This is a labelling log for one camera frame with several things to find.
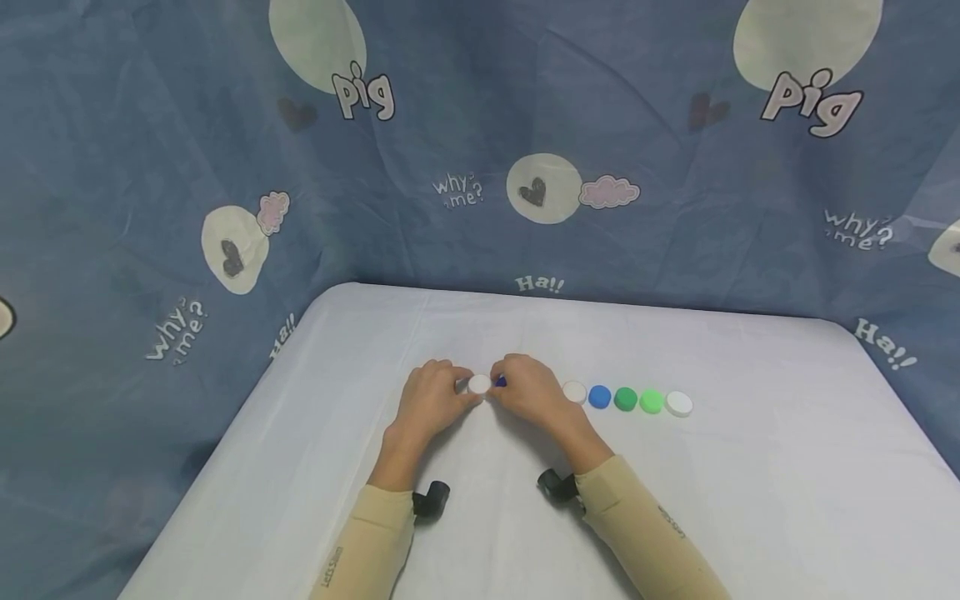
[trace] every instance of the forearm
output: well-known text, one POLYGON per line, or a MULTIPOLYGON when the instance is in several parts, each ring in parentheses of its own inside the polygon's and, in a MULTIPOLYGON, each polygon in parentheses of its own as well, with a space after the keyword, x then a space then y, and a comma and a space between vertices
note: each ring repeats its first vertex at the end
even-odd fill
POLYGON ((388 428, 376 466, 310 600, 387 600, 414 534, 413 481, 425 444, 388 428))
POLYGON ((564 412, 555 415, 545 427, 578 475, 600 467, 613 456, 613 451, 593 429, 587 413, 577 404, 565 404, 564 412))
POLYGON ((703 555, 622 457, 578 474, 577 490, 587 523, 646 600, 729 600, 703 555))

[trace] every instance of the pink cloud print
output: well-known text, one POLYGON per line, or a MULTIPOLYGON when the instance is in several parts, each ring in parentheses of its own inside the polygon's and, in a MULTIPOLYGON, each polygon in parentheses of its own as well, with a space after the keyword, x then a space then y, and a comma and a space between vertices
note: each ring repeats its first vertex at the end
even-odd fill
POLYGON ((270 196, 260 198, 260 212, 256 215, 256 222, 264 235, 273 235, 280 231, 283 224, 283 215, 290 210, 290 196, 286 192, 270 192, 270 196))
POLYGON ((611 175, 588 181, 580 190, 580 202, 593 208, 626 206, 639 197, 639 185, 633 185, 626 179, 615 180, 611 175))

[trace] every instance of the dark heart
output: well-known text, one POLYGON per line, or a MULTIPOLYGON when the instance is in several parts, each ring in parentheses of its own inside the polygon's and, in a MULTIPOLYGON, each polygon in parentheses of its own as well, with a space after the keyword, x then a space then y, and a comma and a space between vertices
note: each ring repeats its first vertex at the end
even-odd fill
POLYGON ((237 245, 229 240, 223 240, 220 242, 220 248, 224 251, 224 256, 227 257, 227 260, 224 261, 224 273, 227 274, 227 277, 233 279, 243 273, 243 260, 240 259, 240 251, 237 250, 237 245))
POLYGON ((543 201, 546 199, 546 183, 539 177, 534 177, 530 187, 524 185, 520 188, 520 197, 533 206, 543 206, 543 201))
POLYGON ((280 98, 276 101, 276 109, 280 111, 283 122, 291 132, 302 132, 317 120, 317 110, 310 105, 298 107, 289 98, 280 98))
POLYGON ((698 132, 704 127, 723 121, 728 114, 730 114, 729 102, 718 102, 712 105, 710 95, 706 92, 700 92, 694 94, 693 98, 690 99, 690 117, 687 125, 692 132, 698 132))

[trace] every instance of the arm sleeve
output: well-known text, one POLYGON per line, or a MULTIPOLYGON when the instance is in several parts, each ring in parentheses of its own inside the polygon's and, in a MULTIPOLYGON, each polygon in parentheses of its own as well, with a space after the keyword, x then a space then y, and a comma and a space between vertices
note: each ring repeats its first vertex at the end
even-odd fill
POLYGON ((413 536, 412 494, 365 486, 310 600, 388 600, 413 536))
POLYGON ((577 475, 585 520, 646 600, 729 600, 710 565, 621 456, 577 475))

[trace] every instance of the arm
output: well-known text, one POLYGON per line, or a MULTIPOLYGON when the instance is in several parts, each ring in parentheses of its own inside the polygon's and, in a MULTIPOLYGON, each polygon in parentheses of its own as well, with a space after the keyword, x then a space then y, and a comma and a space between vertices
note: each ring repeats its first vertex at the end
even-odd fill
POLYGON ((456 395, 467 369, 429 361, 410 373, 367 485, 327 555, 310 600, 387 600, 414 536, 413 486, 430 440, 480 401, 456 395))
POLYGON ((547 431, 564 452, 587 523, 646 600, 729 600, 696 546, 626 461, 613 454, 583 407, 564 397, 552 371, 529 356, 508 354, 493 372, 505 374, 508 385, 492 394, 547 431))

